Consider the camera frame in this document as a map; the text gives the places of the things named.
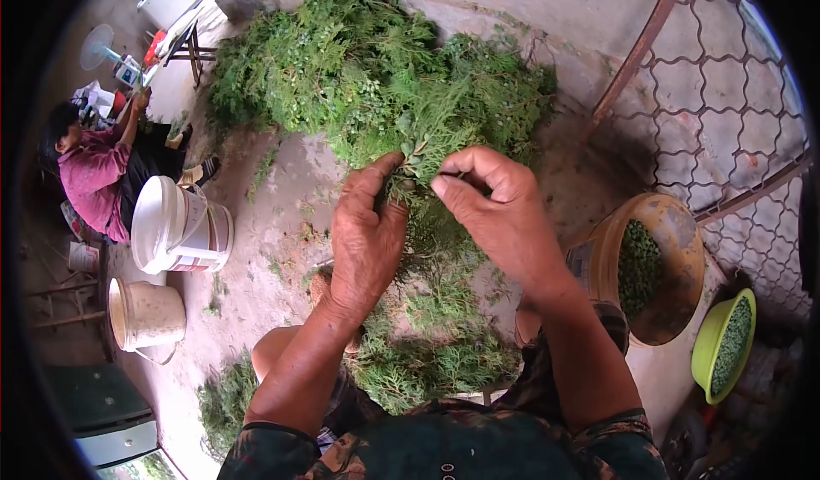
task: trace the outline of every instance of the hand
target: hand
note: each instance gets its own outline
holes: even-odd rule
[[[141,92],[138,92],[134,95],[134,103],[132,108],[134,111],[139,115],[145,111],[145,109],[149,106],[149,101],[151,100],[151,87],[144,89]]]
[[[407,207],[390,201],[381,215],[373,211],[384,178],[404,157],[389,153],[353,171],[333,212],[331,307],[361,324],[393,281],[404,250]]]
[[[550,288],[571,280],[529,168],[473,146],[448,156],[439,172],[430,183],[436,195],[528,296],[550,296]],[[456,178],[460,173],[463,178]],[[485,189],[492,190],[489,198],[479,192]]]

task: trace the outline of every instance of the wire mesh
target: wire mesh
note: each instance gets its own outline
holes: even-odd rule
[[[630,85],[612,124],[642,137],[648,161],[637,170],[687,204],[723,271],[752,280],[761,310],[806,318],[797,175],[808,135],[788,65],[753,3],[677,0]]]

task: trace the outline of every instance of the woman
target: woman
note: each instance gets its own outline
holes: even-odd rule
[[[84,130],[77,106],[70,102],[60,103],[48,115],[44,153],[56,160],[71,206],[88,226],[115,241],[130,239],[139,191],[151,176],[196,182],[201,187],[219,168],[214,157],[183,170],[190,126],[178,148],[175,143],[166,146],[170,141],[160,133],[138,133],[139,117],[150,97],[150,88],[134,96],[121,121],[100,132]]]

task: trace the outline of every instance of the pink shirt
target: pink shirt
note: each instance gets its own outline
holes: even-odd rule
[[[128,241],[120,216],[120,177],[126,173],[131,146],[119,142],[114,127],[83,132],[79,146],[56,161],[71,206],[91,226],[115,241]]]

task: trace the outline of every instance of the plastic bucket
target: plastic bucket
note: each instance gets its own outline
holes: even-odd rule
[[[567,266],[590,299],[621,307],[618,257],[630,219],[640,220],[661,251],[661,280],[646,308],[630,322],[636,344],[671,342],[692,319],[703,290],[703,242],[692,214],[680,200],[646,193],[624,203],[567,251]]]
[[[108,316],[117,346],[155,363],[139,348],[176,343],[185,337],[185,306],[172,287],[147,281],[128,284],[114,278],[108,284]]]
[[[223,205],[210,202],[166,176],[143,186],[131,223],[131,251],[146,273],[166,270],[216,272],[234,248],[234,220]]]
[[[726,326],[729,324],[729,319],[737,307],[737,303],[741,299],[749,301],[749,307],[752,311],[752,323],[749,328],[749,336],[746,338],[746,346],[743,350],[740,360],[735,365],[735,371],[729,377],[729,382],[723,387],[723,390],[717,395],[712,396],[712,373],[715,367],[715,362],[718,362],[718,352],[723,341],[723,335],[726,333]],[[754,301],[754,294],[749,288],[741,290],[737,297],[730,301],[723,301],[720,304],[715,304],[711,311],[706,314],[703,323],[700,325],[698,337],[694,340],[694,349],[692,350],[692,378],[698,383],[706,392],[706,402],[709,404],[720,403],[732,388],[737,383],[737,379],[741,377],[743,366],[749,358],[749,351],[752,349],[752,342],[754,339],[754,327],[757,321],[757,305]]]

